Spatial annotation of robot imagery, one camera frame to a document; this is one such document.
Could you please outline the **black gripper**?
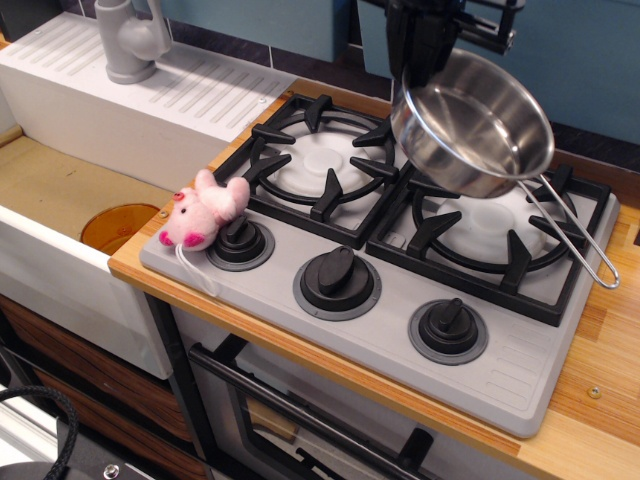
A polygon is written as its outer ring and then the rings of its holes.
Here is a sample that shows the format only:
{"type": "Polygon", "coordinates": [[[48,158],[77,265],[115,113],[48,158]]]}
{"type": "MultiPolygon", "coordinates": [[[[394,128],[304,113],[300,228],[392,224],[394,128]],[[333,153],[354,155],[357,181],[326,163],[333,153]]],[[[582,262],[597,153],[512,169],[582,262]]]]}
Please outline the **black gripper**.
{"type": "Polygon", "coordinates": [[[463,39],[504,53],[515,37],[523,1],[384,1],[389,68],[400,82],[412,47],[412,86],[424,87],[463,39]]]}

